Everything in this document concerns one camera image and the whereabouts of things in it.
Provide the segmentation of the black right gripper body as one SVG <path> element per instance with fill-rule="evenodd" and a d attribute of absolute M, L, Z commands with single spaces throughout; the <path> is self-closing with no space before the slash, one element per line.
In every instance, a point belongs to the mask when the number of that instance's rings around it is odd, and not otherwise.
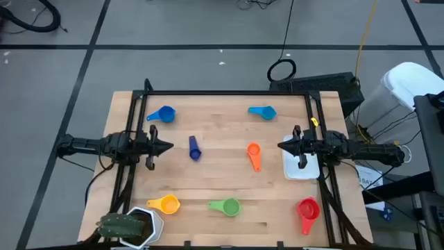
<path fill-rule="evenodd" d="M 317 140 L 316 132 L 307 129 L 301 130 L 299 125 L 295 125 L 293 135 L 296 139 L 296 155 L 299 156 L 298 168 L 304 169 L 307 166 L 306 153 L 314 155 L 320 151 L 321 143 Z"/>

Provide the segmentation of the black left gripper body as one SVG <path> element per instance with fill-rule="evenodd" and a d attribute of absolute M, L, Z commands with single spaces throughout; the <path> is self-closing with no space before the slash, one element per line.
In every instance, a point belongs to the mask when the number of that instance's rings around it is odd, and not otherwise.
<path fill-rule="evenodd" d="M 145 133 L 143 130 L 136 132 L 134 148 L 136 154 L 147 155 L 145 166 L 148 170 L 155 169 L 154 157 L 157 153 L 157 147 L 155 141 L 157 139 L 157 128 L 155 125 L 150 125 L 149 133 Z"/>

